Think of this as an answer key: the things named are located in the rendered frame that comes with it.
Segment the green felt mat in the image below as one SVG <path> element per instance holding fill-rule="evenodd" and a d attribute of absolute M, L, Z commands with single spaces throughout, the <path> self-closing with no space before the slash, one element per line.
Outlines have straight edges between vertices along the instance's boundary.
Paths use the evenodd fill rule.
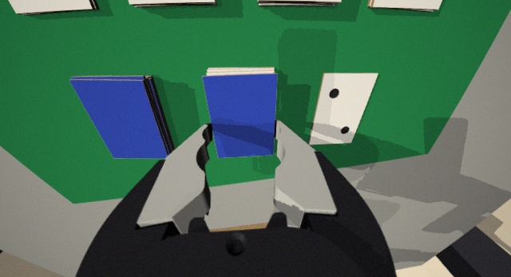
<path fill-rule="evenodd" d="M 275 120 L 307 143 L 323 73 L 378 73 L 351 143 L 309 144 L 336 168 L 428 154 L 511 10 L 442 0 L 367 7 L 135 7 L 16 14 L 0 0 L 0 146 L 73 204 L 124 198 L 163 159 L 113 158 L 70 81 L 153 76 L 174 150 L 211 123 L 210 67 L 274 67 Z"/>

